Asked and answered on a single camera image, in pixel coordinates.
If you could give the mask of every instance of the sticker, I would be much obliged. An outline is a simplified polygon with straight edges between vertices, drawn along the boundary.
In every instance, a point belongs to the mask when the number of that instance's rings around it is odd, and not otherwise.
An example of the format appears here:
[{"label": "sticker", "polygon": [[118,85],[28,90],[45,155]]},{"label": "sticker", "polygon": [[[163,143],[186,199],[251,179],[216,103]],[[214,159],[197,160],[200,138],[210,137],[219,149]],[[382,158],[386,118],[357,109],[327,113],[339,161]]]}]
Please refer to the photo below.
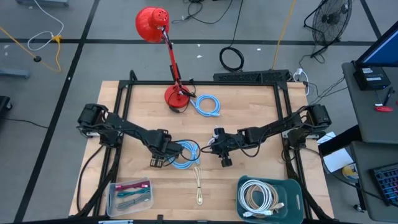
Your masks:
[{"label": "sticker", "polygon": [[381,80],[380,77],[374,77],[374,78],[366,78],[367,81],[377,81],[377,80]]},{"label": "sticker", "polygon": [[373,71],[370,68],[362,68],[363,73],[372,73]]}]

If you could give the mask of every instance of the lamp base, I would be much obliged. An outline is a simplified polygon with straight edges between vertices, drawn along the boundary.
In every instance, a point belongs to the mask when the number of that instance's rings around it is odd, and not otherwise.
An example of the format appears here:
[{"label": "lamp base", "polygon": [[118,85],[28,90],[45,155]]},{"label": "lamp base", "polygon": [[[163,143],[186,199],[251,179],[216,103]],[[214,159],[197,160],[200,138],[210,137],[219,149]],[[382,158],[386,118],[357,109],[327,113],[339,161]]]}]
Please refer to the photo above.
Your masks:
[{"label": "lamp base", "polygon": [[[185,86],[182,86],[184,90],[189,92],[189,89]],[[187,104],[189,104],[189,96],[185,96],[180,94],[180,87],[175,84],[167,88],[166,92],[164,93],[164,100],[166,103],[174,108],[183,108]]]}]

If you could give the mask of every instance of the wooden tabletop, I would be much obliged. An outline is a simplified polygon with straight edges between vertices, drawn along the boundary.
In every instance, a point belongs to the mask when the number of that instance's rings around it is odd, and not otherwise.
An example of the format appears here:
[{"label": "wooden tabletop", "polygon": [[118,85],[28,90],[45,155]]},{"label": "wooden tabletop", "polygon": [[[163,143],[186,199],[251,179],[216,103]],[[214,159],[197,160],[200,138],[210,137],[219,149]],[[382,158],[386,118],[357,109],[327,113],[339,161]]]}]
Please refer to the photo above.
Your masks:
[{"label": "wooden tabletop", "polygon": [[[197,86],[197,95],[212,94],[220,100],[220,116],[209,118],[198,114],[192,106],[180,114],[170,111],[164,102],[164,91],[167,87],[134,85],[127,119],[146,129],[167,129],[173,140],[193,139],[201,147],[206,146],[217,126],[225,128],[227,133],[236,133],[240,128],[263,126],[278,120],[271,86]],[[307,104],[304,86],[301,83],[289,83],[288,87],[293,111]],[[118,82],[103,82],[98,103],[112,111],[117,90]],[[125,95],[121,101],[120,111],[123,110],[124,97]],[[204,110],[212,110],[214,103],[211,100],[204,100],[201,107]],[[283,100],[282,109],[286,115]],[[307,147],[318,150],[315,141],[307,141]],[[98,138],[89,139],[82,165],[97,148],[99,148]],[[165,220],[239,221],[241,219],[236,213],[238,179],[242,175],[286,179],[285,164],[280,158],[281,150],[282,141],[278,134],[268,138],[261,145],[260,152],[255,158],[246,157],[239,150],[230,152],[233,162],[231,167],[222,168],[220,159],[215,155],[201,154],[203,205],[199,206],[196,203],[197,186],[193,176],[193,166],[187,170],[177,170],[174,166],[161,169],[150,167],[151,153],[148,149],[137,139],[125,136],[117,181],[150,178],[154,189],[154,205],[151,209],[117,218],[153,220],[158,214],[163,214]],[[254,154],[255,149],[247,152]],[[325,213],[333,217],[319,156],[306,150],[302,150],[301,155],[308,191]],[[104,150],[86,168],[82,178],[81,207],[98,186],[103,156]],[[100,214],[104,213],[105,208],[105,200],[102,202]],[[76,212],[75,193],[70,214]]]}]

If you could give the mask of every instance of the computer screen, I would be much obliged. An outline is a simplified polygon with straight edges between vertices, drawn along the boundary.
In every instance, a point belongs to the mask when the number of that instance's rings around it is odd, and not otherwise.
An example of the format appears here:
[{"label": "computer screen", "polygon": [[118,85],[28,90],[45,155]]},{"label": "computer screen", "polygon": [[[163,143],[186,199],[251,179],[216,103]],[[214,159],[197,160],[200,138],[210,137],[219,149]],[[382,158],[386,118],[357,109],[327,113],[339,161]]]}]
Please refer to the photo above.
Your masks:
[{"label": "computer screen", "polygon": [[398,67],[398,22],[379,38],[358,62],[363,65]]}]

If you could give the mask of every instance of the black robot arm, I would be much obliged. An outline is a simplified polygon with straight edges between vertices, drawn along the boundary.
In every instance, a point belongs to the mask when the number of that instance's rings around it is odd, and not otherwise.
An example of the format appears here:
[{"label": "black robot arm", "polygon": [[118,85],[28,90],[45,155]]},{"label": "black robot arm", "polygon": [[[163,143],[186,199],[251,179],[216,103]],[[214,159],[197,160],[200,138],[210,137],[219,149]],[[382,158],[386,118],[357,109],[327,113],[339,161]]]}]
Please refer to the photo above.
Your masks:
[{"label": "black robot arm", "polygon": [[[306,115],[301,116],[300,114],[304,111],[307,111]],[[239,129],[237,134],[225,133],[223,128],[216,128],[214,130],[216,137],[210,146],[210,153],[218,155],[221,158],[221,165],[228,167],[232,165],[229,151],[241,149],[244,152],[245,149],[259,147],[268,137],[279,133],[284,133],[284,138],[288,140],[290,147],[305,147],[305,138],[308,135],[318,134],[318,137],[322,137],[325,135],[323,130],[330,124],[330,117],[325,106],[303,106],[280,121],[260,128]]]},{"label": "black robot arm", "polygon": [[123,134],[139,139],[152,153],[152,167],[162,167],[165,160],[171,157],[178,158],[183,150],[183,146],[172,142],[167,130],[146,130],[120,118],[117,114],[110,113],[103,105],[87,104],[78,123],[81,133],[98,133],[99,143],[106,147],[119,146],[120,136]]}]

